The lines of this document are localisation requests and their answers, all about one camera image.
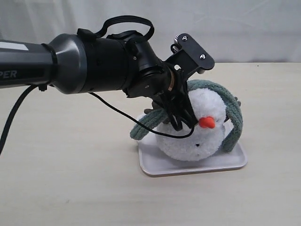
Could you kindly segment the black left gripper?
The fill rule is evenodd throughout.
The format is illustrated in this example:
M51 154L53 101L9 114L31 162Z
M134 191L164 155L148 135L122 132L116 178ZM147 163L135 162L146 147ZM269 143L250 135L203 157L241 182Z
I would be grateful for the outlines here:
M174 52L163 63L168 69L169 84L155 95L152 107L166 114L164 124L169 123L174 129L182 129L184 125L191 129L195 126L195 114L188 95L190 59L182 52Z

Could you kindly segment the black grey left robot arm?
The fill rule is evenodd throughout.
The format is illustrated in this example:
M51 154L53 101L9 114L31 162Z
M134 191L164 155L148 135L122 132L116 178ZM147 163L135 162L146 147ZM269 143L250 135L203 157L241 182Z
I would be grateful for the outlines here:
M176 130L195 126L183 75L141 38L136 31L106 38L79 31L41 44L1 40L0 86L50 85L64 94L121 90L128 98L152 99Z

